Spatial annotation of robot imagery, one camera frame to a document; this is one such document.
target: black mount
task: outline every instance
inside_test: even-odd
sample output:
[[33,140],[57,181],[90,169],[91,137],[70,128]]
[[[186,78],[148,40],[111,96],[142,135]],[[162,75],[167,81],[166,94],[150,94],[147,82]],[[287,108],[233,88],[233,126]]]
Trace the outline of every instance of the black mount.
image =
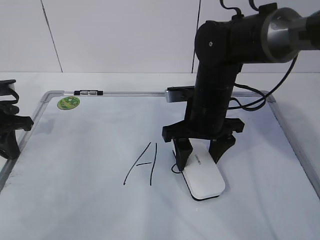
[[164,141],[166,143],[173,141],[179,171],[185,168],[187,159],[193,151],[189,138],[210,140],[209,153],[217,163],[221,156],[236,143],[233,132],[241,133],[245,126],[239,118],[225,118],[221,131],[217,134],[197,131],[190,121],[194,91],[193,86],[169,87],[166,91],[169,102],[187,102],[184,120],[162,128]]
[[0,156],[5,159],[16,159],[20,149],[16,139],[16,130],[30,131],[34,122],[29,116],[16,116],[19,108],[14,106],[19,95],[11,88],[16,80],[0,81],[0,96],[12,95],[15,100],[0,101]]

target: aluminum whiteboard frame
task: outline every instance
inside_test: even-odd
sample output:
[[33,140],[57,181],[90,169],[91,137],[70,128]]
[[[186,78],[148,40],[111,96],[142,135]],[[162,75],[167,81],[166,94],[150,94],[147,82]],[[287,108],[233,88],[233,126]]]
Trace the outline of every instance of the aluminum whiteboard frame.
[[[40,121],[40,118],[42,117],[43,113],[45,112],[47,105],[51,101],[52,98],[55,97],[62,97],[62,96],[74,96],[73,91],[48,91],[46,92],[43,97],[40,100],[40,103],[35,110],[32,119],[34,121],[34,125],[32,127],[31,131],[25,132],[25,134],[22,135],[22,137],[18,140],[18,145],[20,148],[20,151],[22,152],[33,134],[34,129],[36,128],[38,122]],[[259,94],[254,92],[247,92],[247,91],[235,91],[232,93],[233,97],[260,97]],[[90,97],[90,98],[96,98],[96,97],[165,97],[165,92],[109,92],[104,91],[103,95],[80,95],[78,97]],[[288,139],[296,157],[298,158],[302,168],[304,169],[304,172],[306,173],[310,183],[312,184],[318,198],[320,199],[320,178],[317,175],[315,169],[313,168],[313,165],[311,161],[308,159],[306,153],[301,148],[299,141],[295,137],[295,135],[290,130],[288,124],[286,123],[285,118],[282,116],[280,109],[277,105],[277,102],[275,98],[270,95],[267,98],[267,102],[277,119],[278,123],[280,124],[280,127],[282,128],[286,138]],[[18,159],[8,159],[3,166],[2,170],[0,171],[0,194],[1,190],[6,184],[6,181],[14,168],[16,162]]]

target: round sticker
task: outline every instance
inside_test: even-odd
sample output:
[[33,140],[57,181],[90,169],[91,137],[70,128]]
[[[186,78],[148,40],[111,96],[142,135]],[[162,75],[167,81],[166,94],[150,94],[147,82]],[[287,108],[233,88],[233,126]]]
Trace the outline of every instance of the round sticker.
[[76,108],[80,104],[80,99],[75,96],[67,96],[58,102],[58,108],[61,110],[70,110]]

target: whiteboard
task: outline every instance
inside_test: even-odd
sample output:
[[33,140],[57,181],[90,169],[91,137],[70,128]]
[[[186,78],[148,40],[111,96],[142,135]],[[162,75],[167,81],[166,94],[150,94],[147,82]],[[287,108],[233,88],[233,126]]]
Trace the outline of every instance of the whiteboard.
[[161,136],[183,118],[184,102],[89,96],[60,110],[60,99],[0,193],[0,239],[318,239],[319,198],[269,106],[228,113],[245,128],[217,164],[226,189],[198,202],[171,172],[172,145]]

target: black cable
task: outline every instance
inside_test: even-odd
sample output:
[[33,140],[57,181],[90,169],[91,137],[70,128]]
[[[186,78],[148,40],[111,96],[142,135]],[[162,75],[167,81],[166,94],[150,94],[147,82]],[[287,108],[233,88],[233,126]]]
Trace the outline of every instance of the black cable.
[[220,0],[220,5],[221,7],[223,7],[224,9],[227,9],[227,10],[235,10],[236,11],[236,14],[238,16],[241,16],[242,15],[242,12],[240,10],[240,8],[238,7],[226,7],[225,3],[224,3],[224,0]]
[[250,4],[250,7],[251,7],[253,10],[259,12],[259,8],[257,8],[256,5],[255,5],[255,0],[249,0],[249,4]]
[[255,107],[245,107],[245,106],[243,106],[243,105],[239,102],[238,99],[236,99],[235,97],[231,97],[231,98],[230,98],[230,101],[236,101],[236,102],[239,104],[239,106],[238,106],[238,107],[229,107],[230,110],[241,108],[241,109],[246,110],[246,111],[248,111],[248,112],[253,112],[253,111],[259,110],[260,108],[262,108],[262,107],[266,104],[266,102],[267,102],[266,95],[265,95],[263,92],[259,91],[258,89],[255,89],[255,88],[250,87],[250,86],[247,86],[247,85],[237,84],[237,83],[235,83],[234,86],[236,86],[236,87],[238,87],[238,88],[241,88],[241,89],[249,90],[249,91],[254,92],[254,93],[256,93],[256,94],[259,94],[259,95],[260,95],[262,98],[264,98],[264,99],[263,99],[263,102],[262,102],[260,105],[258,105],[258,106],[255,106]]
[[7,89],[7,92],[10,94],[10,95],[12,95],[14,98],[15,98],[15,100],[2,100],[2,101],[0,101],[0,104],[1,105],[8,105],[8,104],[11,104],[11,105],[13,105],[13,104],[17,104],[18,102],[19,102],[19,95],[18,95],[18,93],[16,93],[13,89],[11,89],[11,88],[8,88]]
[[[231,101],[236,101],[236,102],[239,104],[239,106],[229,107],[228,109],[229,109],[229,110],[234,110],[234,109],[244,109],[244,110],[246,110],[245,108],[250,107],[250,106],[255,105],[255,104],[258,104],[258,103],[260,103],[261,101],[263,101],[263,102],[265,103],[265,101],[267,100],[267,98],[268,98],[271,94],[273,94],[273,93],[284,83],[284,81],[288,78],[289,74],[291,73],[292,69],[294,68],[294,66],[295,66],[295,64],[296,64],[297,58],[298,58],[298,55],[292,60],[291,65],[290,65],[288,71],[286,72],[286,74],[284,75],[284,77],[282,78],[282,80],[281,80],[270,92],[268,92],[268,93],[267,93],[266,95],[264,95],[262,98],[260,98],[260,99],[258,99],[258,100],[256,100],[256,101],[253,101],[253,102],[251,102],[251,103],[248,103],[248,104],[246,104],[246,105],[241,105],[238,100],[235,100],[236,98],[232,97],[230,100],[231,100]],[[238,85],[238,86],[241,86],[240,88],[246,87],[245,89],[248,89],[248,90],[250,90],[250,91],[256,90],[255,88],[252,88],[252,87],[249,87],[249,86],[246,86],[246,85],[240,85],[240,84],[237,84],[237,83],[235,83],[234,85],[235,85],[235,86],[237,86],[237,85]],[[259,105],[259,106],[257,106],[257,107],[254,107],[255,110],[252,110],[252,109],[251,109],[251,111],[256,111],[256,110],[262,108],[263,105]]]
[[177,164],[175,163],[172,167],[171,167],[171,172],[173,172],[174,174],[181,174],[182,171],[175,171],[174,167],[177,166]]

